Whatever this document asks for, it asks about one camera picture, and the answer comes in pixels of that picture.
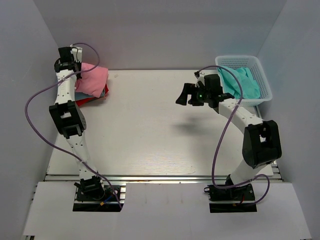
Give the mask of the pink t shirt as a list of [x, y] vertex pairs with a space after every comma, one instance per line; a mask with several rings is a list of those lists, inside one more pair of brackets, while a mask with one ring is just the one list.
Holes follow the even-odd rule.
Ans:
[[109, 91], [107, 86], [108, 76], [109, 70], [101, 66], [83, 72], [81, 78], [75, 83], [75, 91], [96, 98], [104, 96]]

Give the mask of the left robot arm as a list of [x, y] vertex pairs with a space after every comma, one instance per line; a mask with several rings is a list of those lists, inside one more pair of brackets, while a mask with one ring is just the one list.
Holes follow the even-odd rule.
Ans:
[[93, 199], [105, 193], [103, 182], [91, 161], [85, 139], [87, 123], [75, 100], [75, 84], [81, 77], [82, 48], [67, 46], [58, 48], [59, 59], [54, 63], [58, 87], [57, 96], [49, 113], [58, 130], [71, 148], [71, 155], [77, 161], [79, 192]]

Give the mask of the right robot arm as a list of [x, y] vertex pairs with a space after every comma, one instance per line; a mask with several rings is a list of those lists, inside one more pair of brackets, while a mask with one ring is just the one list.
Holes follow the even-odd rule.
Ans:
[[235, 125], [243, 134], [242, 161], [227, 177], [225, 185], [217, 189], [233, 189], [248, 185], [261, 176], [260, 171], [282, 156], [279, 128], [273, 120], [263, 120], [251, 114], [230, 93], [224, 93], [217, 74], [195, 72], [196, 83], [185, 83], [176, 104], [203, 106], [208, 104], [219, 115], [227, 118], [226, 125]]

